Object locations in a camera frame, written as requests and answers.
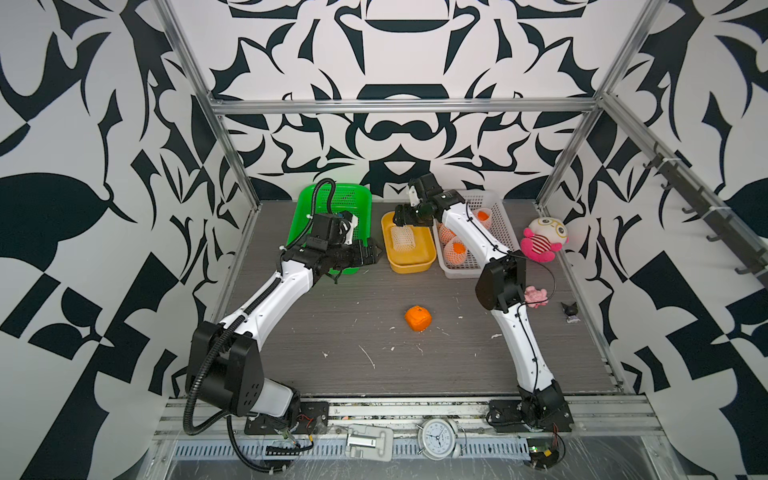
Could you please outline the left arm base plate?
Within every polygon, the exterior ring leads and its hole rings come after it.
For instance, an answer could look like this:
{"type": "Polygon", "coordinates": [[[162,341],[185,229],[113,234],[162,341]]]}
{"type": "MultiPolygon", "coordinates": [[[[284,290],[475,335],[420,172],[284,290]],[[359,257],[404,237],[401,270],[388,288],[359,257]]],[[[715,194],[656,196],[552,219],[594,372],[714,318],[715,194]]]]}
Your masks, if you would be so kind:
{"type": "Polygon", "coordinates": [[[245,423],[246,435],[270,435],[288,431],[291,434],[309,435],[327,430],[330,404],[325,401],[294,402],[280,417],[266,414],[251,415],[245,423]]]}

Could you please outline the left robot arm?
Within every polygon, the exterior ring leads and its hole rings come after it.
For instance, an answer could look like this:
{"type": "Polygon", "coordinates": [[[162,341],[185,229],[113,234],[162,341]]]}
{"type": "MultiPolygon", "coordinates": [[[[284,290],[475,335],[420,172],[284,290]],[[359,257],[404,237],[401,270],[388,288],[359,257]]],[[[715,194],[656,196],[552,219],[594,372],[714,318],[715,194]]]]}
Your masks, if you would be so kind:
{"type": "Polygon", "coordinates": [[[378,246],[354,237],[359,217],[350,211],[309,216],[305,231],[278,255],[276,271],[243,305],[195,330],[190,349],[185,417],[201,401],[223,416],[286,417],[294,389],[265,376],[261,361],[269,334],[290,308],[324,277],[378,262],[378,246]]]}

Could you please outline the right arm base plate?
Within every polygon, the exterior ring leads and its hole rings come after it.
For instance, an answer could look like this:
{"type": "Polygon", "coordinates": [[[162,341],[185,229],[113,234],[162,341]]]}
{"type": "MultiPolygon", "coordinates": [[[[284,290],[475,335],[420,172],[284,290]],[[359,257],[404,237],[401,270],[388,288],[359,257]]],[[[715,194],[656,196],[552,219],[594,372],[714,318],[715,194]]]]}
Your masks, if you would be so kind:
{"type": "Polygon", "coordinates": [[[492,400],[485,416],[497,433],[571,432],[573,415],[565,400],[537,403],[534,399],[492,400]]]}

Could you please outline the orange toy fruit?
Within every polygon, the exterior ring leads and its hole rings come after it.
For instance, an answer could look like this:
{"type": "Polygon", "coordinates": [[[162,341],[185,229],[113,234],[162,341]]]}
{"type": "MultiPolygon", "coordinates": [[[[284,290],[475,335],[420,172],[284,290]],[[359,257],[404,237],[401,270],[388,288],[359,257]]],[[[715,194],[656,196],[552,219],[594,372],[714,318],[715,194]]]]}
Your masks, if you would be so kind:
{"type": "Polygon", "coordinates": [[[408,326],[416,332],[423,332],[432,323],[431,313],[421,306],[409,308],[404,315],[404,319],[408,326]]]}

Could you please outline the white foam net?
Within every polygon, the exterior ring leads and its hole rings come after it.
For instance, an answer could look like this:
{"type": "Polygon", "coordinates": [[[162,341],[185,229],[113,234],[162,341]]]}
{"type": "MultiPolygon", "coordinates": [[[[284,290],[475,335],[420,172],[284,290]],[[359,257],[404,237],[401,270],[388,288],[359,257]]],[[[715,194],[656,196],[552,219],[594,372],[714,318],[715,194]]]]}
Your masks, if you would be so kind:
{"type": "Polygon", "coordinates": [[[408,252],[416,248],[415,234],[411,226],[393,226],[390,235],[395,251],[408,252]]]}

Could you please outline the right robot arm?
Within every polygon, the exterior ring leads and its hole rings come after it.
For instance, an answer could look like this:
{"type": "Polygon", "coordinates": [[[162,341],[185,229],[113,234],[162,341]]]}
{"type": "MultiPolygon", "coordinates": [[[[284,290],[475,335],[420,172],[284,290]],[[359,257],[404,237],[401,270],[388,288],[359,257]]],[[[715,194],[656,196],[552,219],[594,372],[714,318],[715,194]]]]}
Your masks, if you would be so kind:
{"type": "Polygon", "coordinates": [[[393,222],[398,227],[442,223],[482,267],[475,294],[501,330],[520,396],[513,412],[507,407],[492,407],[490,425],[501,430],[514,425],[531,431],[568,430],[572,420],[569,405],[541,353],[527,315],[525,257],[494,237],[465,198],[456,190],[443,189],[431,173],[408,181],[408,202],[396,207],[393,222]]]}

